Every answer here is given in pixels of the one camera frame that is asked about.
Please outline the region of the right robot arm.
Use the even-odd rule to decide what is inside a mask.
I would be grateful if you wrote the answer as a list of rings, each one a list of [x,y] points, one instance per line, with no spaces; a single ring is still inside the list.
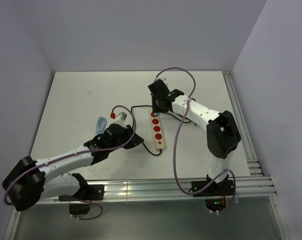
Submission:
[[[235,176],[229,169],[230,161],[242,139],[233,114],[228,110],[219,112],[205,107],[178,89],[170,91],[159,78],[148,88],[151,92],[154,113],[172,112],[182,115],[182,120],[188,118],[206,132],[207,148],[212,157],[211,168],[206,177],[208,182],[201,189],[187,192],[182,189],[176,170],[177,141],[182,124],[178,126],[173,145],[173,173],[178,188],[190,196],[200,195],[206,190],[213,195],[218,195],[225,189],[229,174]]]

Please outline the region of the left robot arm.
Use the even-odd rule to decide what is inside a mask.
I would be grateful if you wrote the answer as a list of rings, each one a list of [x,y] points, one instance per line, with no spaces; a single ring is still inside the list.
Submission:
[[[92,166],[109,157],[117,149],[132,149],[144,143],[130,125],[113,123],[80,147],[44,159],[30,156],[18,161],[2,182],[3,201],[19,212],[34,206],[39,200],[51,197],[63,201],[86,201],[93,195],[86,179],[69,172]]]

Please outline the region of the beige red power strip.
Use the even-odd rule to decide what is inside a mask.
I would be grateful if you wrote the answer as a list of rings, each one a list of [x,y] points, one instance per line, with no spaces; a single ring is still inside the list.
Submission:
[[[149,110],[149,116],[150,116],[151,131],[152,131],[152,137],[154,140],[155,149],[158,151],[164,150],[166,146],[165,146],[160,118],[158,115],[155,115],[155,113],[152,112],[152,110]]]

